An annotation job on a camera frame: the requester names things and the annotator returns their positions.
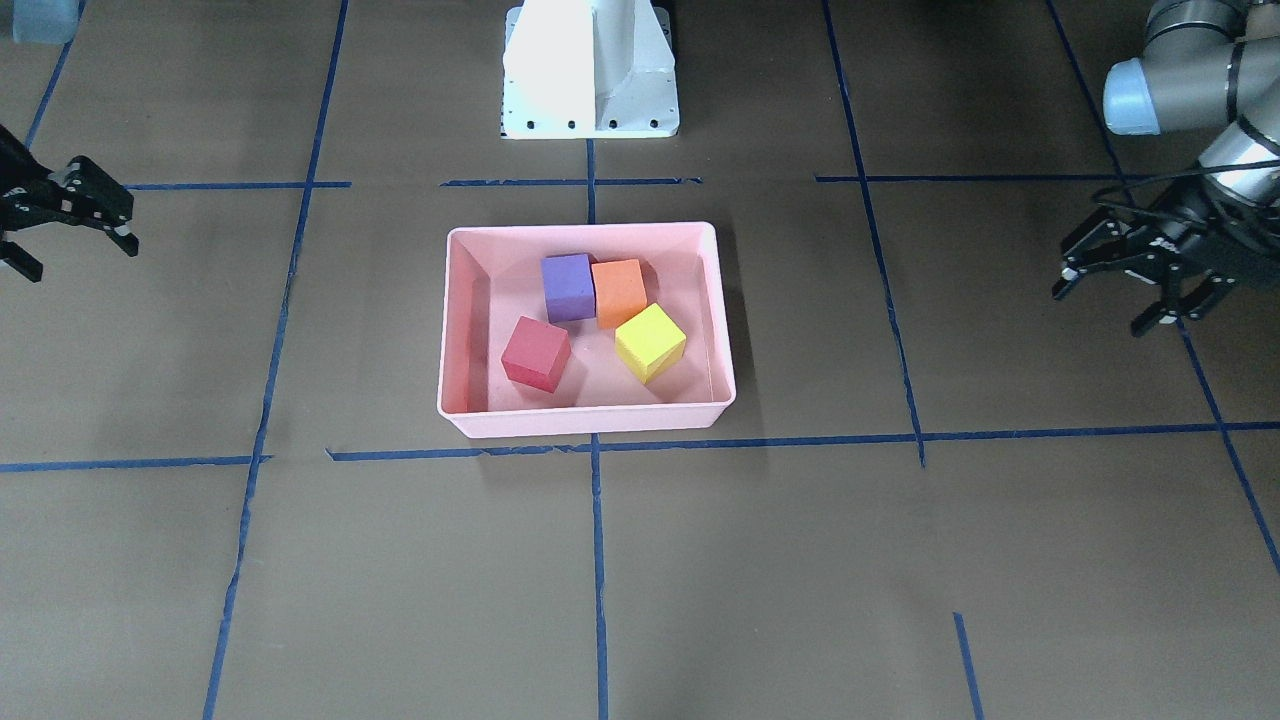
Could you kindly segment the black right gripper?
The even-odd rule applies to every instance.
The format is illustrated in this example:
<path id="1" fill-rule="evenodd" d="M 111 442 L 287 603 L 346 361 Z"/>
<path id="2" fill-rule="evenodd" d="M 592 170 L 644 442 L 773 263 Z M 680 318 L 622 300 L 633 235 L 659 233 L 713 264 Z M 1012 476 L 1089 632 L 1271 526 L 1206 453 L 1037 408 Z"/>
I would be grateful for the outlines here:
<path id="1" fill-rule="evenodd" d="M 129 223 L 134 196 L 96 161 L 72 158 L 60 170 L 40 164 L 33 154 L 1 126 L 3 233 L 52 223 L 60 211 L 73 225 L 102 231 L 128 258 L 140 254 L 140 240 Z M 0 260 L 28 282 L 44 278 L 44 264 L 12 241 L 0 242 Z"/>

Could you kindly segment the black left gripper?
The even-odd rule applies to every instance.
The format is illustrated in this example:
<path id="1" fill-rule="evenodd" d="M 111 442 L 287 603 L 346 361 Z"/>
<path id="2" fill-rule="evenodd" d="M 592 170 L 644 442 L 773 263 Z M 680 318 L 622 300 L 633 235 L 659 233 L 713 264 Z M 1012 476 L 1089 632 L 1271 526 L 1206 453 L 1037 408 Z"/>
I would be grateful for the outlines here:
<path id="1" fill-rule="evenodd" d="M 1160 324 L 1203 319 L 1238 284 L 1277 288 L 1277 204 L 1245 200 L 1215 179 L 1174 179 L 1146 208 L 1089 215 L 1061 242 L 1055 300 L 1085 275 L 1119 272 L 1160 288 L 1130 323 L 1140 338 Z M 1198 286 L 1185 293 L 1183 286 Z"/>

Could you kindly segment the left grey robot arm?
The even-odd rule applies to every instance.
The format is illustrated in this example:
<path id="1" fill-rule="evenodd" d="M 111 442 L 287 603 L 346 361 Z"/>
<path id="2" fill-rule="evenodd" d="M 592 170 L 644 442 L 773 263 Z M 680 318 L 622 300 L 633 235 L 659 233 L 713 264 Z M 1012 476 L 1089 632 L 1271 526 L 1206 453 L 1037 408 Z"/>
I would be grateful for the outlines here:
<path id="1" fill-rule="evenodd" d="M 1185 170 L 1155 176 L 1146 205 L 1128 181 L 1093 195 L 1094 210 L 1060 246 L 1052 295 L 1117 272 L 1158 291 L 1130 324 L 1199 320 L 1234 288 L 1279 278 L 1279 37 L 1275 1 L 1157 1 L 1139 56 L 1111 68 L 1103 119 L 1121 136 L 1215 129 Z"/>

